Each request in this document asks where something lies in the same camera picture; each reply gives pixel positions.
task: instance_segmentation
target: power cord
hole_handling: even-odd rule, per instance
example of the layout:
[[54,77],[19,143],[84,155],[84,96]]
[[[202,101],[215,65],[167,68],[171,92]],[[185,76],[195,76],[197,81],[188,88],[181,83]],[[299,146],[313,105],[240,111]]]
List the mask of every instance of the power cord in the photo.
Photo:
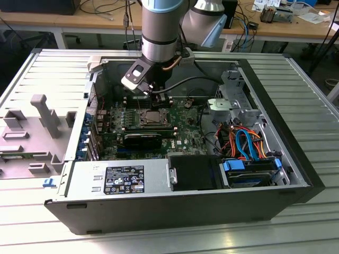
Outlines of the power cord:
[[172,90],[173,88],[175,88],[175,87],[177,87],[177,86],[179,86],[181,84],[184,84],[187,81],[193,80],[193,79],[206,79],[206,80],[214,81],[215,83],[219,84],[219,81],[217,79],[215,79],[215,78],[212,78],[212,77],[208,77],[208,76],[206,76],[206,77],[205,76],[194,76],[194,77],[189,77],[189,78],[186,78],[186,79],[184,79],[182,81],[179,81],[178,83],[176,83],[176,84],[174,84],[174,85],[172,85],[172,86],[170,86],[170,87],[168,87],[168,88],[166,88],[164,90],[152,91],[152,94],[163,94],[163,93],[168,92],[168,91]]
[[324,46],[324,44],[325,44],[325,41],[326,41],[327,38],[328,38],[329,32],[330,32],[331,29],[332,29],[332,26],[333,26],[335,17],[337,16],[338,8],[339,8],[339,2],[338,2],[337,7],[336,7],[336,9],[335,9],[334,16],[333,16],[333,20],[332,20],[332,22],[331,22],[331,25],[330,25],[328,31],[327,31],[327,34],[326,34],[326,36],[325,36],[325,39],[324,39],[323,43],[320,45],[320,47],[319,47],[318,51],[316,52],[316,54],[314,55],[314,59],[313,59],[313,61],[311,62],[311,66],[310,66],[309,69],[308,69],[308,75],[309,75],[309,76],[312,75],[313,71],[315,70],[315,68],[318,66],[319,62],[320,62],[320,61],[322,60],[322,58],[323,58],[322,55],[320,55],[319,57],[318,57],[318,55],[319,55],[321,49],[323,48],[323,46]]
[[129,27],[129,18],[128,18],[128,12],[127,12],[127,1],[125,1],[125,15],[123,16],[123,27],[125,28],[125,39],[126,39],[126,46],[127,49],[129,49],[129,45],[128,45],[128,39],[127,39],[127,28]]
[[[181,47],[183,48],[183,46],[182,46],[183,41],[184,41],[184,43],[185,43],[185,47],[188,47],[188,43],[187,43],[186,36],[185,36],[185,34],[184,34],[184,30],[182,29],[182,26],[181,26],[180,24],[179,24],[179,29],[180,29],[180,34],[181,34],[181,36],[182,36],[182,38],[180,38],[180,36],[179,36],[180,42],[181,42]],[[210,78],[212,78],[213,80],[216,80],[216,79],[214,79],[213,77],[211,77],[210,75],[208,75],[208,73],[205,72],[205,71],[201,68],[201,66],[199,66],[199,64],[197,63],[197,61],[194,61],[194,65],[195,65],[195,66],[201,71],[201,73],[203,73],[205,76],[210,77]]]
[[33,49],[6,21],[3,20],[2,17],[0,17],[0,20],[2,20],[2,22],[4,22],[4,24],[7,25],[8,28],[11,29],[16,34],[16,36],[18,36],[20,40],[24,42],[31,50]]
[[120,7],[117,7],[117,8],[115,8],[115,9],[112,9],[112,10],[109,10],[109,11],[105,11],[105,12],[88,12],[88,11],[85,11],[82,7],[83,7],[83,5],[84,5],[85,3],[88,3],[89,1],[92,1],[92,0],[86,0],[86,1],[84,1],[83,3],[81,3],[81,5],[80,5],[80,7],[79,7],[80,11],[82,11],[82,12],[84,12],[84,13],[88,13],[88,14],[102,14],[102,13],[114,12],[114,11],[116,11],[116,10],[119,10],[119,9],[122,9],[122,8],[125,7],[125,6],[123,5],[123,6],[120,6]]
[[[100,16],[100,15],[106,15],[105,13],[100,13],[99,8],[104,7],[104,6],[114,5],[114,4],[116,4],[118,1],[119,1],[119,0],[116,0],[116,1],[115,1],[114,3],[112,3],[112,4],[102,4],[102,5],[99,5],[98,7],[95,7],[94,0],[92,0],[92,5],[93,5],[93,9],[94,9],[94,11],[95,11],[95,15],[97,15],[97,16]],[[113,20],[113,18],[112,18],[112,17],[109,17],[109,16],[100,16],[100,17],[103,17],[103,18],[108,19],[108,20],[111,20],[111,21]]]
[[131,27],[132,27],[132,33],[133,33],[134,46],[136,47],[136,50],[138,50],[136,35],[134,33],[134,26],[133,26],[132,12],[131,12],[131,4],[129,3],[129,1],[127,1],[127,2],[128,2],[128,12],[129,12],[129,16],[131,18]]

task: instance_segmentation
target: warning label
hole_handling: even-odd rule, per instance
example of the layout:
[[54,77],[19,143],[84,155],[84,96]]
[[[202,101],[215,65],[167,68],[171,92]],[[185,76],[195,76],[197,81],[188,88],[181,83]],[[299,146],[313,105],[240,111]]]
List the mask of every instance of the warning label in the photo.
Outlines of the warning label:
[[104,193],[126,194],[145,192],[143,166],[107,167]]

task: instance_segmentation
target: metal table surface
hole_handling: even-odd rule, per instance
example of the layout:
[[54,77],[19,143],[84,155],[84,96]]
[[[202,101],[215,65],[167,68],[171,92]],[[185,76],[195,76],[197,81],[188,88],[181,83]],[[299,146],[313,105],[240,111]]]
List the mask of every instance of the metal table surface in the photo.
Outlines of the metal table surface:
[[[45,93],[58,115],[76,110],[89,79],[90,56],[136,52],[42,50],[32,53],[0,98],[0,117]],[[339,112],[292,59],[282,55],[196,53],[196,57],[245,58],[251,64],[326,189],[271,221],[98,235],[74,235],[43,205],[55,189],[42,178],[0,181],[1,253],[337,253],[339,248]],[[4,126],[1,119],[0,128]]]

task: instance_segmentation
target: cable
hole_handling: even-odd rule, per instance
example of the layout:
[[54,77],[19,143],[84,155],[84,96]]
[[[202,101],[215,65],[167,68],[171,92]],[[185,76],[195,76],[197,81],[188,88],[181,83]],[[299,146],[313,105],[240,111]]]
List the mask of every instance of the cable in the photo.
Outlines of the cable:
[[207,74],[207,72],[205,72],[205,71],[200,67],[200,65],[198,65],[198,63],[197,63],[196,61],[194,61],[194,65],[195,65],[195,66],[197,67],[197,69],[200,70],[201,73],[203,73],[205,76],[209,76],[209,75]]
[[242,19],[240,19],[240,21],[242,21],[242,23],[244,24],[244,29],[245,29],[245,33],[246,33],[246,35],[245,35],[245,42],[243,43],[243,45],[242,46],[244,46],[244,45],[246,45],[246,43],[247,43],[247,38],[248,38],[248,28],[247,28],[247,25],[246,25],[246,23],[245,23],[245,21],[243,21]]
[[163,67],[162,70],[163,71],[170,71],[170,70],[172,70],[175,66],[177,66],[179,64],[181,59],[182,59],[182,56],[179,56],[170,66]]
[[333,16],[333,20],[332,20],[332,22],[331,22],[331,25],[330,25],[328,31],[327,31],[327,34],[326,34],[326,36],[325,36],[325,39],[324,39],[323,43],[320,45],[320,47],[319,47],[317,53],[314,55],[313,61],[311,62],[311,66],[309,67],[309,70],[308,70],[309,76],[312,75],[312,72],[314,71],[315,67],[317,66],[317,63],[314,63],[314,62],[315,62],[315,60],[317,59],[317,56],[318,56],[319,52],[321,51],[322,47],[324,46],[325,41],[327,40],[327,37],[328,37],[328,35],[329,35],[329,32],[332,30],[332,26],[333,26],[335,17],[337,16],[338,8],[339,8],[339,2],[338,2],[337,7],[336,7],[336,9],[335,9],[334,16]]
[[[243,19],[241,17],[237,16],[237,15],[236,15],[236,17],[239,18],[239,19],[242,19],[245,22],[245,25],[246,25],[246,21],[248,23],[248,17],[244,14],[244,11],[243,11],[242,7],[239,4],[238,4],[238,6],[239,6],[239,8],[241,10],[241,13],[237,12],[237,11],[235,13],[241,14],[243,16]],[[235,46],[234,46],[234,48],[232,49],[231,52],[234,52],[234,50],[236,50],[237,48],[239,49],[240,41],[242,40],[242,38],[243,38],[243,36],[244,36],[244,34],[246,32],[245,27],[243,29],[244,29],[244,32],[243,32],[242,36],[240,37],[239,41],[235,44]]]
[[89,2],[89,1],[91,1],[91,0],[86,0],[85,2],[81,3],[79,9],[80,9],[82,12],[88,13],[88,14],[102,14],[102,13],[114,12],[114,11],[116,11],[116,10],[118,10],[118,9],[124,8],[124,5],[123,5],[123,6],[120,6],[120,7],[117,7],[117,8],[115,8],[115,9],[112,9],[112,10],[109,10],[109,11],[105,11],[105,12],[88,12],[88,11],[83,10],[83,9],[82,9],[82,6],[83,6],[85,3]]
[[131,20],[131,27],[132,27],[132,33],[133,33],[134,46],[136,47],[136,50],[138,50],[136,35],[134,33],[134,26],[133,26],[133,18],[132,18],[132,12],[131,12],[131,5],[130,5],[129,1],[127,1],[127,3],[128,3],[128,12],[129,12],[130,20]]
[[325,80],[325,86],[331,90],[333,87],[335,87],[339,83],[339,80],[333,79],[333,78],[328,78]]
[[266,156],[266,154],[264,152],[264,148],[263,148],[263,141],[261,141],[260,143],[261,143],[261,151],[262,151],[263,157],[267,158],[267,156]]
[[23,41],[30,49],[33,49],[6,21],[3,20],[2,17],[0,17],[0,20],[4,22],[5,25],[7,25],[15,34],[20,38],[21,41]]
[[127,39],[127,28],[125,28],[125,39],[126,39],[127,50],[130,50],[129,45],[128,45],[128,39]]
[[104,19],[108,19],[108,20],[113,20],[113,18],[112,17],[109,17],[109,16],[101,16],[101,15],[106,15],[105,13],[104,14],[101,14],[100,12],[99,12],[99,8],[100,7],[104,7],[104,6],[108,6],[108,5],[113,5],[113,4],[116,4],[118,2],[118,0],[116,0],[114,3],[112,3],[112,4],[102,4],[102,5],[100,5],[100,6],[98,6],[98,7],[95,7],[95,4],[94,4],[94,0],[92,0],[92,6],[93,6],[93,9],[94,9],[94,11],[95,11],[95,15],[97,15],[97,16],[100,16],[100,17],[103,17]]
[[204,89],[202,89],[202,88],[193,88],[192,90],[190,90],[190,91],[187,93],[187,98],[188,98],[188,99],[190,98],[190,95],[191,95],[191,93],[192,93],[193,91],[202,91],[202,92],[206,95],[206,97],[209,97],[208,93],[207,93]]
[[240,145],[240,135],[241,133],[244,133],[246,135],[246,138],[247,138],[247,142],[248,142],[248,149],[249,149],[249,152],[251,154],[251,157],[254,159],[254,160],[259,160],[256,152],[254,151],[253,149],[253,144],[252,144],[252,139],[251,139],[251,136],[249,135],[249,133],[246,131],[246,130],[239,130],[236,134],[236,137],[235,137],[235,141],[236,141],[236,144],[237,144],[237,149],[238,151],[247,159],[249,160],[249,157],[248,155],[244,152],[244,150],[241,148],[241,145]]
[[212,78],[212,77],[205,77],[205,76],[198,77],[198,76],[194,76],[194,77],[186,78],[186,79],[184,79],[184,80],[182,80],[182,81],[180,81],[180,82],[174,84],[173,86],[170,86],[170,87],[168,87],[168,88],[166,88],[164,90],[152,91],[152,94],[162,94],[162,93],[168,92],[169,90],[172,90],[173,88],[175,88],[175,87],[177,87],[177,86],[179,86],[179,85],[181,85],[181,84],[183,84],[183,83],[185,83],[187,81],[193,80],[193,79],[207,79],[207,80],[214,81],[217,84],[219,83],[218,80],[216,80],[215,78]]
[[207,136],[208,134],[210,134],[211,132],[209,132],[209,133],[207,133],[207,134],[204,134],[203,131],[202,131],[202,127],[201,127],[201,119],[202,119],[203,110],[204,110],[204,108],[201,110],[201,113],[200,113],[200,121],[199,121],[199,127],[200,127],[201,134],[203,135],[203,137],[205,138],[205,140],[206,140],[208,143],[210,143],[214,148],[217,149],[218,152],[221,153],[221,150],[220,150],[220,149],[219,149],[212,141],[210,141],[210,140],[206,137],[206,136]]
[[[184,34],[184,30],[182,29],[182,26],[179,24],[179,29],[180,29],[180,34],[182,36],[182,39],[184,40],[184,43],[185,43],[185,47],[188,47],[188,43],[187,43],[187,40],[186,40],[186,36]],[[194,65],[201,71],[201,73],[203,73],[205,76],[207,77],[211,77],[210,75],[208,75],[207,72],[205,72],[201,67],[200,65],[197,63],[197,61],[194,61]]]

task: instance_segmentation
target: blue plastic clip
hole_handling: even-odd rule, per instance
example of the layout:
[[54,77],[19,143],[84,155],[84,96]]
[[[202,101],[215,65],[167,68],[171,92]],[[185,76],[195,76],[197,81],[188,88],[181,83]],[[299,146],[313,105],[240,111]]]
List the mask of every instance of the blue plastic clip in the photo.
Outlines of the blue plastic clip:
[[53,178],[47,178],[47,179],[45,179],[44,182],[43,182],[43,184],[42,184],[42,186],[43,186],[44,188],[46,188],[46,187],[51,187],[51,188],[57,187],[57,185],[55,184],[55,181],[54,181]]
[[223,164],[224,171],[245,170],[244,163],[241,160],[226,160]]
[[275,162],[275,165],[278,169],[282,168],[282,164],[281,164],[281,161],[279,159],[275,159],[274,162]]

